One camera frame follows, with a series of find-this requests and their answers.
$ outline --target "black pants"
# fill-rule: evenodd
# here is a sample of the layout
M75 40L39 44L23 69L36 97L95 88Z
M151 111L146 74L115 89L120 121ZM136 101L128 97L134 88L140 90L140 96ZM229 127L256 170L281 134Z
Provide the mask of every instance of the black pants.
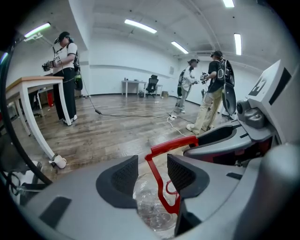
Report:
M76 104L75 104L75 94L74 94L74 77L75 71L74 68L68 67L59 71L58 73L53 74L56 77L64 77L63 79L63 87L64 87L64 95L67 106L67 112L69 113L70 119L74 118L76 114ZM56 105L56 111L59 119L64 119L65 114L62 110L61 102L60 102L60 91L58 84L53 85L53 93L54 93L54 101Z

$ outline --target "white t-shirt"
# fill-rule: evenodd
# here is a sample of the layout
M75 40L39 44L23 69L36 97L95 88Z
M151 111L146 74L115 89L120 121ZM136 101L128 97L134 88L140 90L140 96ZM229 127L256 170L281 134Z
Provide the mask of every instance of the white t-shirt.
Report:
M55 54L55 62L60 63L60 61L56 60L56 57L59 56L60 59L64 59L66 58L69 54L76 54L77 52L77 45L75 43L70 43L69 46L65 46L63 49L61 49L59 52L57 52L57 54ZM74 64L73 61L67 63L67 64L63 64L63 66L59 66L59 67L54 67L53 68L53 74L61 71L64 68L74 68Z
M182 87L185 91L189 90L189 87L195 82L195 70L189 70L190 66L186 68L182 78Z

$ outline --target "white jacket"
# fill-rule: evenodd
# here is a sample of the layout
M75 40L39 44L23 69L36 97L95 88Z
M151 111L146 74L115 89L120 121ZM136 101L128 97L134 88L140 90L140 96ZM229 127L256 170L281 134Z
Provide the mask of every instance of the white jacket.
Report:
M186 68L182 78L181 86L185 91L189 91L190 86L195 82L195 70L190 71L190 68L190 66Z

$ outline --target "black t-shirt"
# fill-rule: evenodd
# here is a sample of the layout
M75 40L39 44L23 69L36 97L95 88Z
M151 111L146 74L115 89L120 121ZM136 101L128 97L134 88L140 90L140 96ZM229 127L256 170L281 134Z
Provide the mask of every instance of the black t-shirt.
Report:
M220 62L219 61L212 61L210 63L210 66L208 68L208 73L211 74L212 72L218 72L218 69L219 69L219 64ZM215 80L214 79L211 79L210 80L210 85L208 87L208 92L215 92L217 91L218 89L220 89L221 87L223 87L224 85L224 82L223 81L219 81L219 80Z

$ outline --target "person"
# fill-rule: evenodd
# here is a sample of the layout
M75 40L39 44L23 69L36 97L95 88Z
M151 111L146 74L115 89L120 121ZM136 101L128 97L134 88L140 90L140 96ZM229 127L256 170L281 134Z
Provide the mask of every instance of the person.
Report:
M67 112L69 114L71 122L77 119L76 115L76 104L75 104L75 70L74 70L74 59L77 52L77 45L73 42L68 32L62 32L59 37L55 40L55 43L59 42L61 49L59 49L53 61L53 76L64 77L63 88L65 101L67 106ZM60 92L58 84L53 85L53 94L56 105L56 112L58 118L65 124L64 112L62 110L60 102Z
M189 66L183 70L179 77L179 87L181 85L181 99L179 99L176 103L174 112L178 113L186 113L184 103L188 97L188 94L190 93L191 87L193 84L198 83L198 81L195 80L195 70L198 66L198 61L196 59L191 59L191 61L188 62Z
M200 134L201 129L205 132L207 131L208 127L211 127L222 100L222 89L224 82L217 79L217 72L220 68L223 54L221 51L215 51L211 57L213 61L209 65L209 75L205 77L205 80L211 79L208 91L203 97L195 124L187 125L187 130L196 135Z

